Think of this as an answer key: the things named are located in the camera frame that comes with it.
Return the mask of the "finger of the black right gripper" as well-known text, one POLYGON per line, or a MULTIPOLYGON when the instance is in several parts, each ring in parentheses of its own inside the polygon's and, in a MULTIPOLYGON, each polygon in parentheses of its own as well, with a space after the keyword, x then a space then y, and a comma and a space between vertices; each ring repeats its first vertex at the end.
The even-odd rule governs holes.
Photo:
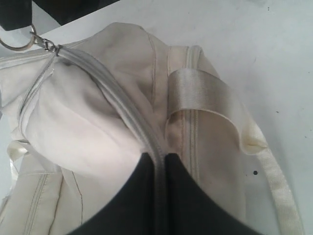
POLYGON ((32 24, 32 0, 0 0, 0 26, 5 31, 32 24))
POLYGON ((53 0, 50 15, 60 25, 65 25, 117 1, 118 0, 53 0))

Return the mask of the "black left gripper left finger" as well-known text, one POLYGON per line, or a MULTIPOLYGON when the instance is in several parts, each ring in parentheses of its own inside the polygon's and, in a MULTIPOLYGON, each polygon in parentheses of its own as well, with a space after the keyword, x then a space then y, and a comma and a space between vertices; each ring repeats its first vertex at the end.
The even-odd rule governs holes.
POLYGON ((144 153, 121 190, 72 235, 156 235, 154 164, 144 153))

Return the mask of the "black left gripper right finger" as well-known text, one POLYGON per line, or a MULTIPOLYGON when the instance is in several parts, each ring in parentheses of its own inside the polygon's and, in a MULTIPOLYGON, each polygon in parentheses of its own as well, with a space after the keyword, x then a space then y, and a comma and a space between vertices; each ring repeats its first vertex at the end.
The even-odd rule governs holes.
POLYGON ((179 156, 165 157, 168 187, 169 234, 171 235, 257 235, 219 207, 197 185, 179 156))

